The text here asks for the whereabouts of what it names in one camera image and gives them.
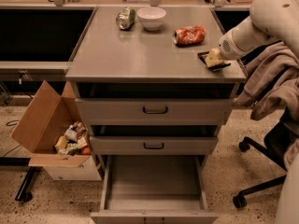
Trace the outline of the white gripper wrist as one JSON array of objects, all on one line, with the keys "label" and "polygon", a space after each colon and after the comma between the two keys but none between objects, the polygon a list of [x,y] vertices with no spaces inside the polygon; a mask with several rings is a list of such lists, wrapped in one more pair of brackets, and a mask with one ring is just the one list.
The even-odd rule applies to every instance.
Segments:
[{"label": "white gripper wrist", "polygon": [[224,60],[236,60],[241,55],[241,50],[233,40],[233,32],[228,31],[220,38],[219,48],[212,49],[205,57],[206,66],[208,68],[216,67],[223,64]]}]

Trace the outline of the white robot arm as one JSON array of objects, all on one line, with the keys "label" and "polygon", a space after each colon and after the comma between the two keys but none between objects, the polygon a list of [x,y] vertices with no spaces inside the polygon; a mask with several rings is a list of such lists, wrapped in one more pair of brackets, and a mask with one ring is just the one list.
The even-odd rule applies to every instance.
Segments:
[{"label": "white robot arm", "polygon": [[263,119],[279,105],[285,105],[285,111],[263,145],[246,137],[239,148],[243,152],[256,148],[287,174],[240,191],[233,202],[243,208],[247,195],[281,184],[275,224],[299,224],[298,0],[253,0],[249,16],[220,38],[205,63],[211,70],[220,69],[262,45],[266,46],[264,52],[246,65],[248,80],[236,102],[252,105],[254,120]]}]

